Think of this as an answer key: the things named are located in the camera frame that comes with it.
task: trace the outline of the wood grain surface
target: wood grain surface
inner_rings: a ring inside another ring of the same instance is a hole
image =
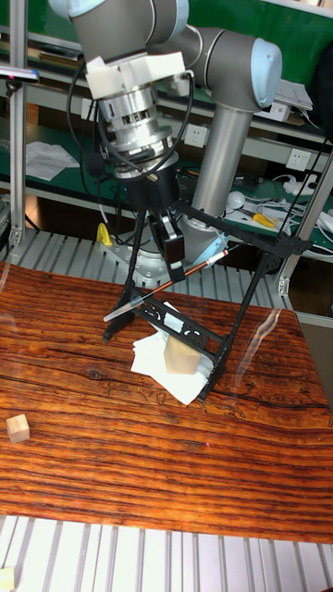
[[[254,352],[270,311],[250,307],[227,372],[205,405],[185,407],[130,371],[132,342],[154,333],[144,320],[103,343],[120,291],[10,267],[0,293],[0,513],[332,543],[333,419],[294,313],[281,311]],[[167,299],[220,333],[238,309]],[[22,413],[31,438],[11,444],[6,419]]]

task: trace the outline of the tissue paper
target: tissue paper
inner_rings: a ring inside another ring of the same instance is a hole
[[[165,323],[180,332],[182,321],[171,314],[166,315]],[[154,335],[135,341],[135,358],[131,371],[150,376],[184,405],[189,405],[206,384],[213,362],[202,354],[194,375],[168,374],[164,359],[167,337],[165,331],[157,329]]]
[[[79,163],[65,148],[56,144],[32,142],[27,145],[26,174],[51,181],[64,168],[77,168]]]

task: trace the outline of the wooden block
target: wooden block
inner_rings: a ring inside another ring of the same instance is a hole
[[[25,415],[17,415],[6,419],[6,428],[13,444],[30,438],[30,428]]]
[[[200,355],[186,343],[169,335],[164,352],[166,371],[169,374],[195,374]]]
[[[0,590],[14,590],[14,567],[6,567],[0,570]]]

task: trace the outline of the metal grating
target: metal grating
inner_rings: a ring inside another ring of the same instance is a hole
[[[18,592],[319,592],[333,548],[0,517],[0,569]]]
[[[100,243],[49,232],[27,229],[25,239],[10,251],[6,260],[29,269],[117,284],[123,284],[126,279],[124,268],[101,248]],[[241,302],[251,278],[249,271],[214,265],[172,286],[170,291]],[[292,310],[290,299],[278,295],[273,276],[266,276],[259,282],[252,304]]]

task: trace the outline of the black gripper frame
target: black gripper frame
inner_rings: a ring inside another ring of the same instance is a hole
[[[249,232],[230,225],[223,218],[215,218],[203,211],[199,211],[188,205],[186,202],[174,202],[172,208],[177,210],[180,214],[185,214],[187,217],[196,218],[206,224],[206,226],[216,228],[220,232],[227,235],[232,235],[241,239],[247,244],[253,245],[262,251],[259,264],[254,272],[252,281],[247,289],[240,310],[236,314],[230,333],[227,335],[217,335],[213,331],[199,325],[195,321],[190,320],[187,316],[174,311],[169,306],[161,303],[155,298],[148,298],[140,306],[133,309],[129,313],[117,317],[111,321],[104,333],[104,340],[109,341],[114,333],[121,330],[128,323],[134,320],[135,315],[145,318],[149,323],[163,329],[169,335],[183,341],[196,351],[203,353],[213,362],[213,369],[207,379],[206,384],[198,395],[198,400],[203,402],[214,387],[220,377],[223,376],[231,348],[236,337],[237,331],[240,327],[241,321],[246,313],[246,310],[251,302],[259,280],[269,271],[272,271],[279,266],[281,259],[287,259],[291,254],[301,255],[304,251],[311,248],[312,243],[308,240],[301,240],[297,237],[287,236],[281,233],[276,237],[263,236],[258,233]],[[132,256],[129,263],[129,273],[125,282],[123,293],[117,302],[115,309],[132,300],[133,297],[143,295],[144,293],[134,287],[133,273],[135,269],[137,254],[140,248],[142,230],[144,225],[145,212],[140,212],[138,217],[138,227],[136,230]],[[180,332],[175,331],[166,324],[166,316],[172,315],[181,323]],[[207,347],[213,341],[215,346]]]

